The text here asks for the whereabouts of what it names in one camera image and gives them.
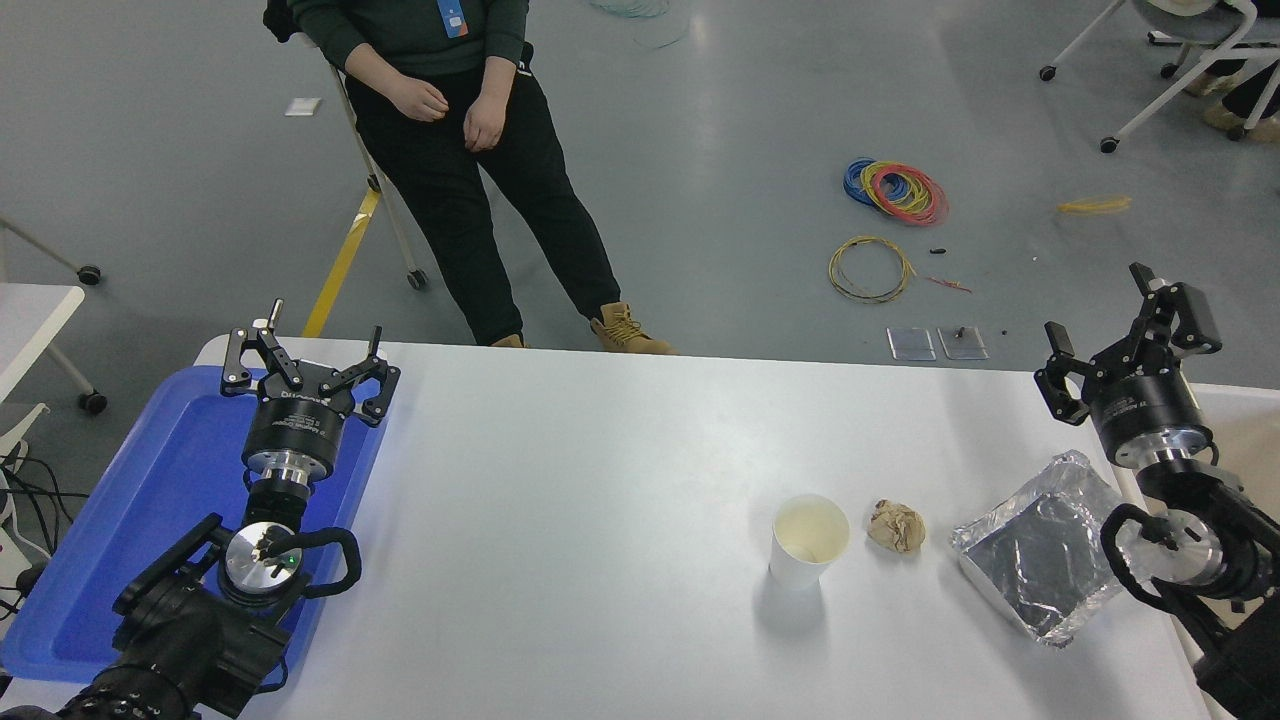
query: blue tray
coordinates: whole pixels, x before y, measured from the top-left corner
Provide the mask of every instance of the blue tray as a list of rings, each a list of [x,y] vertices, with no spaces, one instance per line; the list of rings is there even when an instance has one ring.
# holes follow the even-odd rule
[[[221,368],[175,373],[156,389],[102,480],[27,598],[0,647],[19,678],[88,683],[119,655],[111,612],[120,591],[210,512],[236,529],[248,495],[239,456],[255,396],[218,393]],[[316,484],[302,529],[349,528],[378,455],[381,428],[347,423],[334,474]],[[337,546],[307,552],[314,582],[332,582]],[[216,592],[210,573],[206,587]],[[280,626],[293,633],[285,659],[302,665],[323,601],[301,602]]]

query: green sweatshirt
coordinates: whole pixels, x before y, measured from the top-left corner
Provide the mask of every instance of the green sweatshirt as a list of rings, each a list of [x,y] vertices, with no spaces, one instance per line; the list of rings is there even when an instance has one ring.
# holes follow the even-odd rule
[[[339,69],[367,42],[407,76],[470,70],[493,55],[512,63],[525,46],[529,0],[460,0],[467,35],[451,38],[434,0],[288,0],[298,26]]]

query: cable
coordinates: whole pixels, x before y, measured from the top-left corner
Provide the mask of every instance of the cable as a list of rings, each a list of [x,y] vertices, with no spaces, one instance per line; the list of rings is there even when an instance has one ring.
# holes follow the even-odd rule
[[[45,469],[45,474],[49,475],[49,483],[54,487],[54,496],[58,498],[58,507],[61,509],[63,515],[67,516],[67,521],[68,523],[74,523],[76,518],[73,518],[72,514],[70,514],[70,511],[67,510],[67,503],[63,502],[63,498],[64,497],[88,497],[88,496],[83,495],[83,493],[63,492],[63,488],[58,487],[58,475],[54,474],[54,469],[49,466],[49,462],[45,462],[44,460],[38,460],[38,459],[32,457],[29,455],[27,456],[26,461],[27,462],[35,462],[36,465],[40,465],[41,468]]]
[[[5,466],[0,465],[0,470],[4,470],[4,473],[3,473],[4,478],[6,478],[8,480],[12,480],[15,486],[18,486],[19,488],[22,488],[22,489],[13,489],[13,488],[9,487],[8,483],[4,483],[4,487],[0,488],[0,493],[6,495],[10,498],[13,496],[15,496],[15,495],[24,495],[24,496],[27,496],[31,500],[31,505],[32,505],[32,507],[36,511],[36,520],[40,523],[41,534],[45,538],[45,543],[49,547],[49,551],[45,551],[44,548],[41,548],[40,546],[37,546],[36,543],[33,543],[29,539],[22,537],[22,533],[18,530],[17,505],[14,505],[14,516],[13,516],[13,519],[14,519],[14,523],[13,523],[14,539],[22,542],[27,547],[31,547],[32,550],[37,551],[41,556],[49,559],[50,553],[55,552],[58,550],[59,539],[61,538],[61,519],[59,516],[59,511],[61,511],[61,515],[64,515],[67,518],[68,523],[73,523],[76,520],[76,518],[67,509],[67,502],[64,501],[64,498],[67,498],[67,497],[87,498],[88,495],[79,493],[79,492],[63,492],[61,487],[58,484],[58,475],[49,466],[49,464],[45,462],[44,460],[38,460],[36,457],[28,456],[28,457],[24,459],[24,461],[35,462],[36,465],[40,465],[41,468],[44,468],[45,473],[49,475],[49,480],[52,484],[54,489],[49,491],[49,489],[41,488],[38,486],[35,486],[32,483],[28,483],[28,482],[23,480],[22,478],[19,478],[18,474],[14,473],[13,470],[10,470],[9,468],[5,468]],[[45,519],[44,511],[40,509],[40,503],[36,500],[37,497],[47,497],[50,500],[50,503],[52,505],[52,509],[54,509],[54,529],[52,529],[52,536],[50,536],[50,533],[49,533],[47,520]]]
[[[849,279],[849,275],[845,274],[845,269],[842,266],[845,251],[852,247],[858,247],[859,245],[868,245],[868,243],[883,245],[884,247],[888,247],[891,251],[893,251],[895,255],[897,255],[897,261],[899,265],[901,266],[902,273],[901,277],[899,277],[897,286],[895,286],[892,290],[887,292],[870,295],[863,288],[854,284],[854,282]],[[827,278],[831,281],[831,287],[836,288],[836,292],[844,295],[850,300],[873,305],[878,305],[882,302],[892,302],[893,300],[897,300],[897,296],[902,295],[902,291],[906,290],[906,283],[910,282],[911,275],[914,274],[915,274],[915,268],[911,266],[911,261],[906,259],[906,254],[902,252],[901,247],[899,247],[897,245],[895,245],[888,240],[884,240],[883,237],[876,237],[870,234],[860,234],[858,237],[850,238],[849,242],[836,249],[835,255],[831,256],[831,263],[827,265]]]
[[[859,158],[849,165],[847,170],[845,170],[845,193],[863,205],[869,205],[872,208],[877,208],[877,205],[876,201],[872,200],[872,196],[867,195],[867,190],[863,188],[861,176],[867,165],[870,165],[874,161],[876,160],[872,160],[870,158]],[[884,179],[890,183],[890,187],[884,193],[890,201],[896,202],[906,197],[906,179],[902,178],[902,176],[891,174]]]
[[[911,225],[936,225],[951,211],[942,186],[902,163],[858,158],[845,170],[845,192]]]
[[[1132,204],[1133,197],[1128,195],[1094,195],[1064,202],[1057,211],[1066,215],[1111,215],[1124,213]]]
[[[47,551],[41,550],[40,552],[45,557],[50,557],[50,555],[52,555],[52,552],[54,552],[54,541],[49,537],[49,523],[45,521],[45,511],[41,510],[40,509],[40,503],[36,502],[36,495],[37,493],[35,491],[32,491],[31,486],[28,486],[27,483],[24,483],[22,480],[22,478],[19,478],[18,475],[15,475],[13,473],[13,470],[10,470],[9,468],[5,468],[5,466],[0,465],[0,471],[3,471],[4,477],[9,482],[12,482],[13,484],[15,484],[15,486],[18,486],[20,488],[26,488],[26,492],[23,492],[23,491],[12,489],[8,484],[5,484],[4,492],[5,492],[5,495],[26,495],[27,500],[31,501],[31,507],[36,512],[36,521],[40,523],[40,534],[44,536],[44,538],[45,538],[45,547],[49,548]],[[17,503],[14,503],[14,510],[17,510],[17,507],[18,507]],[[14,530],[18,529],[17,516],[14,518],[13,528],[14,528]],[[31,541],[27,541],[26,538],[23,538],[23,542],[31,544],[32,547],[37,547],[33,543],[31,543]]]

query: black pants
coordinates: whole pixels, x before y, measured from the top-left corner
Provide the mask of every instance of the black pants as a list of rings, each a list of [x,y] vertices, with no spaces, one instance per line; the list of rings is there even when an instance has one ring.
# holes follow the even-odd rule
[[[448,99],[444,119],[411,120],[355,78],[347,78],[347,91],[360,137],[426,234],[476,342],[492,345],[524,328],[493,238],[477,165],[529,223],[582,316],[599,316],[600,305],[617,302],[609,258],[595,222],[570,184],[538,81],[516,76],[502,140],[493,150],[472,154],[463,145],[462,122],[480,92],[484,68],[422,79]]]
[[[1260,18],[1280,18],[1280,0],[1253,0],[1253,4],[1258,8]],[[1226,97],[1222,99],[1222,105],[1233,114],[1248,118],[1249,113],[1253,111],[1253,106],[1258,104],[1258,99],[1262,97],[1262,91],[1267,88],[1271,73],[1276,72],[1277,65],[1280,63],[1271,63],[1270,68],[1256,73],[1240,83],[1239,87],[1228,92]],[[1226,77],[1234,76],[1242,69],[1244,69],[1244,60],[1219,60],[1210,65],[1206,72],[1211,76]],[[1271,97],[1271,101],[1262,110],[1262,117],[1270,118],[1276,114],[1276,110],[1280,110],[1280,94]]]

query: white table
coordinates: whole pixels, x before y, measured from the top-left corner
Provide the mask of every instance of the white table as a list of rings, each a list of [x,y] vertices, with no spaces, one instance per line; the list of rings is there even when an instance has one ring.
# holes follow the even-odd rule
[[[337,366],[364,355],[282,342]],[[1053,455],[1110,477],[1030,373],[384,352],[403,380],[353,525],[364,579],[242,717],[1208,716],[1167,616],[1121,596],[1055,651],[960,574],[950,529]],[[788,594],[767,577],[769,523],[803,492],[858,536],[819,591]],[[918,556],[861,536],[882,497],[923,512]],[[74,689],[15,682],[3,702]]]
[[[74,286],[0,283],[0,402],[83,300]]]

